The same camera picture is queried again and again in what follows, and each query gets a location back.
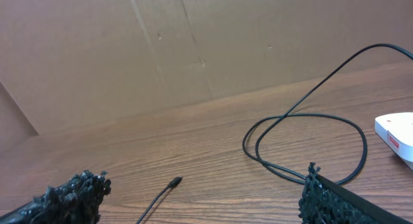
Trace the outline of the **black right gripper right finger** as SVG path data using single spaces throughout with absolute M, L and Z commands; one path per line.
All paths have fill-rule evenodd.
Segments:
M 311 162 L 299 200 L 299 217 L 309 224 L 412 224 L 319 175 Z

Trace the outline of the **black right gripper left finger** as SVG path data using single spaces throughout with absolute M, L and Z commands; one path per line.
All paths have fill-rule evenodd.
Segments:
M 107 172 L 93 174 L 85 170 L 58 187 L 1 216 L 6 224 L 96 224 L 99 206 L 111 192 Z

